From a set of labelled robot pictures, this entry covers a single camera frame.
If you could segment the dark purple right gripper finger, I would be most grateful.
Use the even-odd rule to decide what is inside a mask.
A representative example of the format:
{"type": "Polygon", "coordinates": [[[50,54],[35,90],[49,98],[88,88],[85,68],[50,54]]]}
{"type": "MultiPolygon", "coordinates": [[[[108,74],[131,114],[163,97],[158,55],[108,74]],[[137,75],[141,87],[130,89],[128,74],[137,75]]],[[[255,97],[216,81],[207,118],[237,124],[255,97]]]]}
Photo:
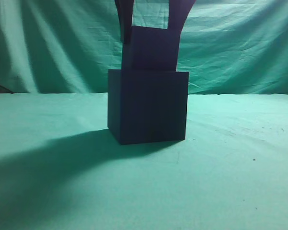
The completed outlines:
{"type": "Polygon", "coordinates": [[[115,0],[120,24],[120,40],[128,44],[132,33],[132,14],[134,0],[115,0]]]}

